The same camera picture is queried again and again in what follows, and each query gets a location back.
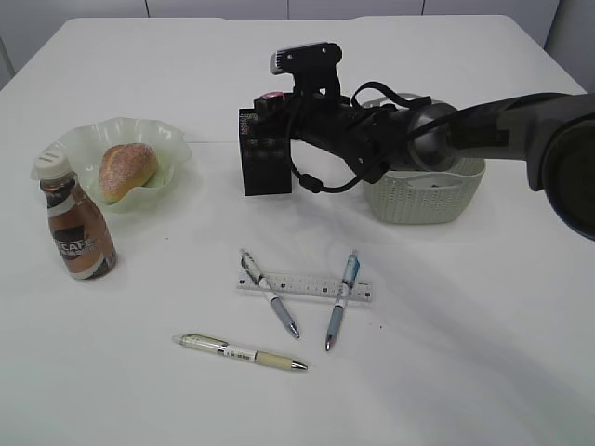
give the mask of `white ruler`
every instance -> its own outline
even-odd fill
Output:
[[[321,277],[312,274],[286,274],[279,272],[265,272],[271,288],[277,293],[290,295],[316,295],[335,299],[341,285],[341,279],[336,277]],[[267,291],[254,284],[245,270],[240,271],[237,282],[240,290]],[[372,283],[357,281],[353,286],[350,300],[359,302],[372,301]]]

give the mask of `plastic basket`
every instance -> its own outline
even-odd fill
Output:
[[[389,171],[376,184],[364,183],[365,198],[381,221],[446,223],[465,210],[484,171],[484,160],[470,158],[446,172]]]

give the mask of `white pen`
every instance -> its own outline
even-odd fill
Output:
[[[272,310],[275,312],[279,318],[279,321],[281,321],[287,331],[296,339],[299,339],[299,331],[298,327],[296,326],[296,322],[287,311],[287,308],[285,308],[285,305],[283,305],[281,297],[275,294],[271,289],[269,281],[264,276],[264,274],[262,274],[257,262],[254,261],[254,258],[252,258],[252,256],[246,250],[241,249],[240,253],[242,253],[242,268],[245,269],[254,284],[264,288],[265,290],[269,290],[264,291],[263,293],[271,304]]]
[[[173,336],[171,340],[183,347],[195,348],[209,353],[217,353],[221,356],[233,358],[235,360],[254,362],[258,365],[267,365],[269,367],[276,367],[277,369],[283,370],[296,370],[302,372],[308,370],[308,366],[298,360],[287,358],[286,356],[275,355],[274,353],[269,353],[267,351],[233,346],[230,345],[229,342],[210,336],[203,336],[201,334],[183,334],[180,336]]]
[[[341,288],[338,292],[337,300],[335,301],[331,320],[328,323],[328,329],[326,330],[326,339],[324,342],[326,351],[330,350],[337,341],[338,330],[341,328],[341,321],[343,321],[343,311],[350,298],[351,290],[353,289],[355,278],[357,277],[359,270],[360,261],[357,259],[357,251],[353,250],[347,260]]]

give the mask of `white bottle cap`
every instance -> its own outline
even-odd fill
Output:
[[[44,151],[35,158],[35,170],[41,180],[58,179],[72,172],[71,164],[61,151]]]

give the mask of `sugar-coated bun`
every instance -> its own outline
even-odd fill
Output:
[[[149,144],[134,142],[113,146],[103,155],[99,184],[108,202],[121,200],[142,186],[157,171],[157,156]]]

